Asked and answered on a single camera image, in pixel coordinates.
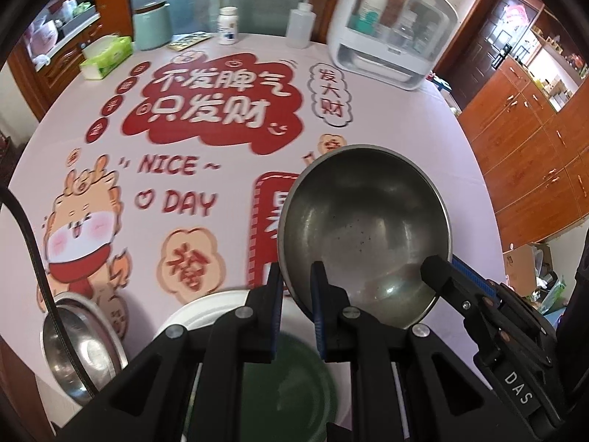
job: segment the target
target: stainless steel plate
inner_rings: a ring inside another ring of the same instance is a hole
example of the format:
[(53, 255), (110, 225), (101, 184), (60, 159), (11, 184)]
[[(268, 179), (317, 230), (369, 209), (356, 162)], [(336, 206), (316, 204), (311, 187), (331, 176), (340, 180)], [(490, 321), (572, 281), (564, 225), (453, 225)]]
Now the stainless steel plate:
[[(85, 297), (63, 292), (55, 304), (74, 349), (98, 390), (127, 365), (127, 356), (113, 328), (98, 306)], [(41, 332), (43, 354), (64, 392), (80, 405), (91, 399), (75, 373), (61, 344), (51, 318), (47, 316)]]

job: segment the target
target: wooden drawer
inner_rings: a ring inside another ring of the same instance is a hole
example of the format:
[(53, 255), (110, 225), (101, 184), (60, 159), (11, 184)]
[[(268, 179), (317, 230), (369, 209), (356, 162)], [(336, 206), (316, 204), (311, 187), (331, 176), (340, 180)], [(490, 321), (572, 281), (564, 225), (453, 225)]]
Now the wooden drawer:
[(518, 93), (509, 78), (501, 71), (496, 71), (458, 116), (466, 139), (472, 143)]
[(589, 174), (581, 157), (576, 157), (565, 167), (571, 180), (572, 192), (579, 205), (581, 217), (589, 213)]
[(511, 57), (507, 57), (499, 69), (510, 79), (518, 91), (522, 91), (523, 88), (531, 83), (531, 79), (529, 79), (527, 73), (523, 71), (523, 68), (519, 66), (519, 63), (516, 63)]
[(542, 124), (556, 114), (552, 105), (533, 82), (523, 88), (522, 94)]
[(84, 61), (80, 48), (81, 41), (81, 34), (77, 35), (51, 58), (48, 66), (44, 66), (37, 73), (46, 85), (48, 97), (52, 101), (57, 99), (80, 72), (78, 65)]
[(522, 146), (485, 174), (493, 209), (501, 211), (540, 184), (550, 181), (561, 169), (562, 162), (546, 131), (538, 129)]
[(562, 117), (562, 112), (548, 120), (544, 128), (549, 135), (563, 165), (567, 165), (589, 143), (589, 127)]
[(84, 31), (82, 31), (82, 38), (84, 43), (89, 45), (106, 34), (107, 32), (104, 29), (104, 25), (98, 19), (93, 22), (92, 25), (88, 26)]
[(502, 162), (540, 128), (529, 103), (517, 96), (470, 145), (482, 174)]
[(562, 169), (548, 183), (496, 214), (503, 251), (538, 242), (580, 218), (567, 172)]

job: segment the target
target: clear plastic cover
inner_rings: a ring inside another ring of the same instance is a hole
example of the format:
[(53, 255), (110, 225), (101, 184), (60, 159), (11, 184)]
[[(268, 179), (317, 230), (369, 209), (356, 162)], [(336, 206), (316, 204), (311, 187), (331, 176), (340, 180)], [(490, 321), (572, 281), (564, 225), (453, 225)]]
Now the clear plastic cover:
[(445, 0), (356, 0), (347, 27), (387, 44), (393, 54), (433, 62), (453, 26), (448, 9)]

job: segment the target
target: cardboard box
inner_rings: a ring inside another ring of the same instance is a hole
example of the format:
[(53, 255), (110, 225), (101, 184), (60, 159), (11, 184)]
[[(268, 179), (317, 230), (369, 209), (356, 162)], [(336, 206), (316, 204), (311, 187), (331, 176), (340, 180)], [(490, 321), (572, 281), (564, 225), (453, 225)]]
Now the cardboard box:
[(522, 297), (536, 290), (536, 268), (534, 252), (531, 245), (520, 246), (503, 254), (505, 274), (509, 277), (509, 285)]

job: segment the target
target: mint green container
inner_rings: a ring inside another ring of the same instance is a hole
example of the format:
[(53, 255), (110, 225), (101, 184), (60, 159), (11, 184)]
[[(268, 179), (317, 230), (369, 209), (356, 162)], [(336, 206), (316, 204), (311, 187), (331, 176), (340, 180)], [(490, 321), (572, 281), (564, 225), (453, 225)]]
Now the mint green container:
[(170, 43), (173, 36), (170, 4), (160, 0), (136, 9), (133, 30), (138, 50), (153, 50)]

